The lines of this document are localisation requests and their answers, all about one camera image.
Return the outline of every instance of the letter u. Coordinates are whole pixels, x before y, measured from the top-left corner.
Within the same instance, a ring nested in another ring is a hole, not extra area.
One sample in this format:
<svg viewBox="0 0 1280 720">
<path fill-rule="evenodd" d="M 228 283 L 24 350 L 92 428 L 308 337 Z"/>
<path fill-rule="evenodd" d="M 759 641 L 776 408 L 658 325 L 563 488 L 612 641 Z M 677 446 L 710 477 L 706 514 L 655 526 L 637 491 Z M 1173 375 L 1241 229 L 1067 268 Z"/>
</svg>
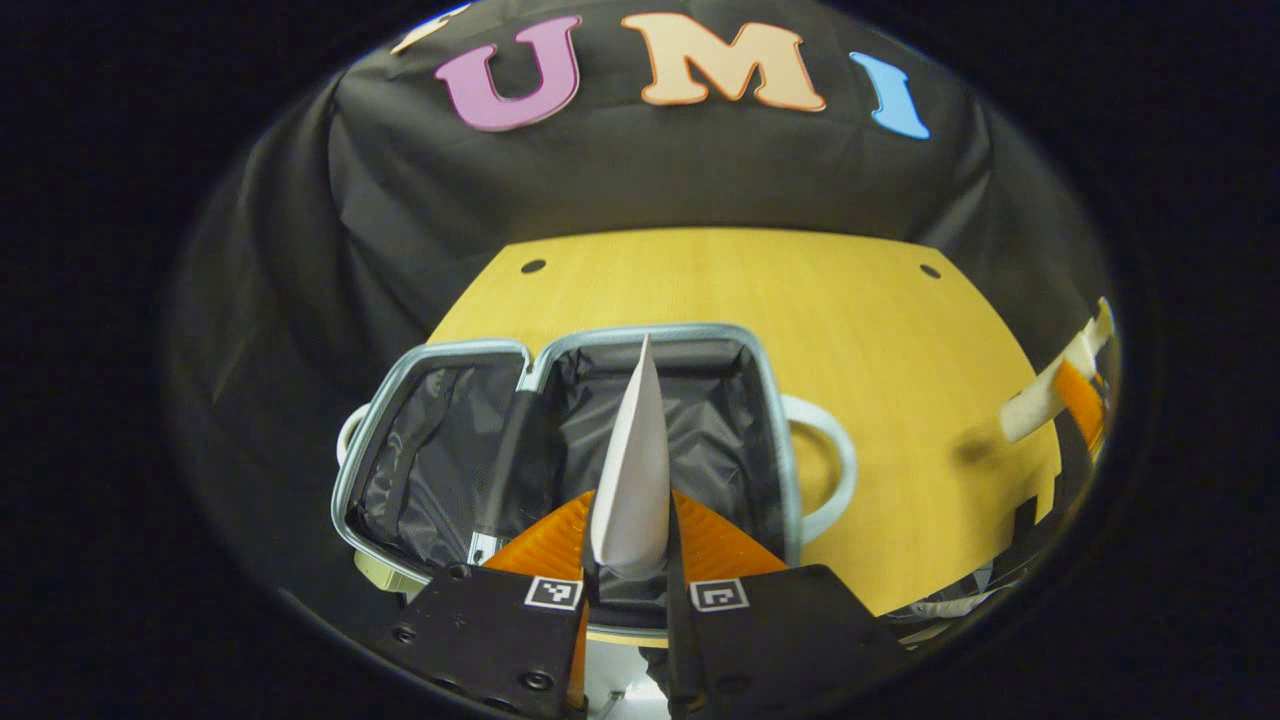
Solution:
<svg viewBox="0 0 1280 720">
<path fill-rule="evenodd" d="M 497 45 L 463 53 L 435 70 L 444 81 L 462 122 L 485 132 L 502 132 L 544 120 L 559 111 L 577 94 L 577 56 L 570 31 L 581 24 L 580 17 L 554 18 L 516 33 L 516 42 L 534 49 L 534 60 L 543 83 L 534 92 L 517 99 L 498 95 L 489 72 L 489 58 Z"/>
</svg>

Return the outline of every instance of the orange object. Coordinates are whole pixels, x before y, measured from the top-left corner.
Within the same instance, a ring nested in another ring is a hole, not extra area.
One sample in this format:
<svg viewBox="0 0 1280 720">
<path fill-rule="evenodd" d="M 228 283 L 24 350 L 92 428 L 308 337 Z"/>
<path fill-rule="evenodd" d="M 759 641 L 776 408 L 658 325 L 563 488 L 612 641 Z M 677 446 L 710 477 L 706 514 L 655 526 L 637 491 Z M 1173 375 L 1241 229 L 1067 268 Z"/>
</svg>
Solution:
<svg viewBox="0 0 1280 720">
<path fill-rule="evenodd" d="M 1068 411 L 1075 420 L 1075 427 L 1080 429 L 1084 442 L 1089 446 L 1089 455 L 1096 460 L 1098 450 L 1102 447 L 1106 398 L 1094 387 L 1094 382 L 1101 386 L 1102 378 L 1094 375 L 1093 382 L 1091 382 L 1066 359 L 1053 374 L 1053 391 L 1066 404 Z"/>
<path fill-rule="evenodd" d="M 786 570 L 786 562 L 705 505 L 676 496 L 685 582 L 722 580 Z"/>
<path fill-rule="evenodd" d="M 582 579 L 582 538 L 586 533 L 586 511 L 591 507 L 594 491 L 582 493 L 556 509 L 554 512 L 534 523 L 520 533 L 497 555 L 484 564 L 485 568 L 520 573 L 521 575 L 540 575 L 558 580 Z M 577 646 L 573 650 L 573 665 L 568 675 L 568 691 L 564 693 L 570 705 L 586 707 L 586 618 L 590 607 L 582 611 L 582 623 L 577 628 Z"/>
</svg>

